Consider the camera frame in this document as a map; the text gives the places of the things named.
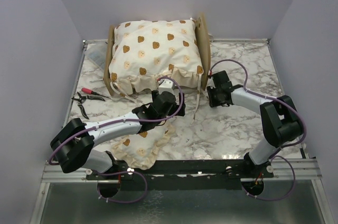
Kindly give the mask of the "small bear print pillow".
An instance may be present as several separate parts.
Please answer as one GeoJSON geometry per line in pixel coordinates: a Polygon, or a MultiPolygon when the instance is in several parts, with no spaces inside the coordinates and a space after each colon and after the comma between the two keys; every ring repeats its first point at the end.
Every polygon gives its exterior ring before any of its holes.
{"type": "Polygon", "coordinates": [[[134,169],[148,170],[158,158],[158,153],[175,134],[170,123],[135,135],[123,136],[111,147],[113,156],[134,169]]]}

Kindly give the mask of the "large bear print cushion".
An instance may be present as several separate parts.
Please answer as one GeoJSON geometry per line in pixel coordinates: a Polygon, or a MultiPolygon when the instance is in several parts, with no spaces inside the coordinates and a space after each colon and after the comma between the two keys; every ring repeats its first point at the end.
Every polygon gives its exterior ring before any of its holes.
{"type": "Polygon", "coordinates": [[[180,86],[200,89],[204,73],[195,36],[195,20],[130,21],[114,29],[110,85],[128,97],[155,90],[167,76],[180,86]]]}

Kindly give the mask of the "wooden pet bed frame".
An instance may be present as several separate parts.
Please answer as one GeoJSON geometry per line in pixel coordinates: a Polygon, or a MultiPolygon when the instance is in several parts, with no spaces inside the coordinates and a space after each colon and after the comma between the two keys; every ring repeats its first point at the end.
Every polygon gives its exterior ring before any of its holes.
{"type": "MultiPolygon", "coordinates": [[[[211,48],[210,48],[210,38],[208,33],[208,28],[206,25],[206,18],[204,13],[199,13],[196,20],[196,27],[195,27],[195,37],[196,37],[196,46],[198,47],[202,66],[204,73],[201,79],[201,89],[206,90],[207,82],[208,82],[208,72],[211,68],[211,48]]],[[[104,67],[104,74],[103,74],[103,81],[104,84],[111,96],[113,96],[113,89],[110,86],[111,79],[109,73],[109,65],[112,61],[112,47],[115,44],[115,37],[114,37],[114,25],[110,25],[108,31],[108,44],[107,44],[107,51],[106,51],[106,58],[105,58],[105,67],[104,67]]]]}

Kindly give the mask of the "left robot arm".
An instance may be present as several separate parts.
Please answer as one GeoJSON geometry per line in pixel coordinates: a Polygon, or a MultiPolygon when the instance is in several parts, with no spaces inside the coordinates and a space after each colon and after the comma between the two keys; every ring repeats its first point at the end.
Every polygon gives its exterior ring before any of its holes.
{"type": "Polygon", "coordinates": [[[64,173],[81,167],[98,171],[105,179],[115,176],[117,167],[108,153],[95,152],[94,147],[122,136],[147,132],[174,116],[185,115],[184,93],[152,91],[152,102],[134,108],[127,114],[101,122],[70,120],[51,141],[53,150],[49,164],[59,165],[64,173]]]}

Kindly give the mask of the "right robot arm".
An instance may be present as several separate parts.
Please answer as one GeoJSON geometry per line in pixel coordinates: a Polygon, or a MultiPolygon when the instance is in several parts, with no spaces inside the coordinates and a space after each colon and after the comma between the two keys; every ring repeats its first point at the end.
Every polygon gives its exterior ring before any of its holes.
{"type": "Polygon", "coordinates": [[[210,107],[240,106],[260,115],[264,136],[243,158],[246,176],[256,176],[285,144],[305,135],[305,126],[291,97],[264,96],[243,85],[233,85],[225,71],[210,72],[209,78],[213,81],[213,86],[206,88],[210,107]]]}

